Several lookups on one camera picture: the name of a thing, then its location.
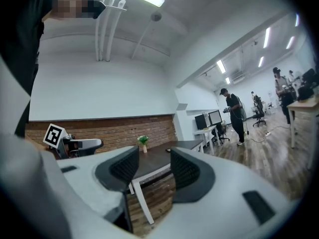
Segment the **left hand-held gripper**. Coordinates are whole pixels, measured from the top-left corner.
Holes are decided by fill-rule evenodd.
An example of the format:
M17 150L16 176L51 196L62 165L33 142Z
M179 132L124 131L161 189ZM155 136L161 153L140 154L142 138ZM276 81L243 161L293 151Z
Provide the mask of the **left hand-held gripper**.
M49 146L58 159L70 159L95 154L95 151L103 147L101 139L76 139L68 134L65 128L50 124L43 139L43 143Z

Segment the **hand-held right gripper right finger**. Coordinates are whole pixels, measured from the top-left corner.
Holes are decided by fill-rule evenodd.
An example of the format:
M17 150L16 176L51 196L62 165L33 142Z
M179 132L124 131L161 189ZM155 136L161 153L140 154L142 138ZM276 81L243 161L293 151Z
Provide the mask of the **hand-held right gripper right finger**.
M151 239L269 239L296 210L264 178L234 161L173 147L172 209Z

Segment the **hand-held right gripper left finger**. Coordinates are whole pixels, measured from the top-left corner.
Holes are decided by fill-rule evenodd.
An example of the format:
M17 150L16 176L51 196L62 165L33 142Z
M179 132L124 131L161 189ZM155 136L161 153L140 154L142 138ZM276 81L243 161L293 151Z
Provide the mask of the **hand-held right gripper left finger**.
M75 193L99 216L132 233L126 192L139 168L139 148L58 161Z

